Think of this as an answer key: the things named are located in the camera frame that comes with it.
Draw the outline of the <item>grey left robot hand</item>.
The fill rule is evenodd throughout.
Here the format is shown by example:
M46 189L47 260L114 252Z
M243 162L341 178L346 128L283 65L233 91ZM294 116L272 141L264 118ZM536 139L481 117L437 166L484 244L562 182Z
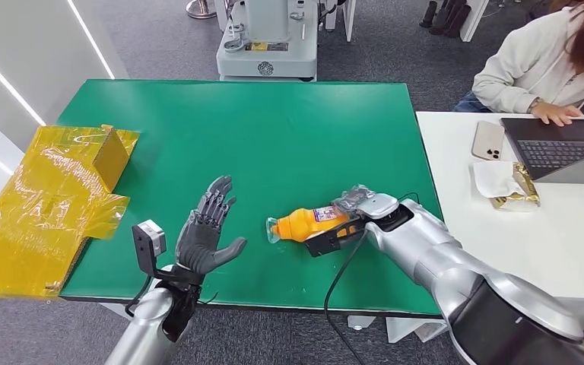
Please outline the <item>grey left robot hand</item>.
M230 176L219 176L201 196L184 223L176 243L176 265L197 275L206 275L235 259L244 249L247 239L235 238L229 246L218 247L221 230L231 206Z

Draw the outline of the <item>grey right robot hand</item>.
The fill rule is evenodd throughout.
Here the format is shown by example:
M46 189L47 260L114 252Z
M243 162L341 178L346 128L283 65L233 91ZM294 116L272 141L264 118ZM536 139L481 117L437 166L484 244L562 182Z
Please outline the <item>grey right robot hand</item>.
M365 217L379 220L390 215L399 206L397 198L375 192L365 185L355 185L343 191L331 204L345 213L349 218Z

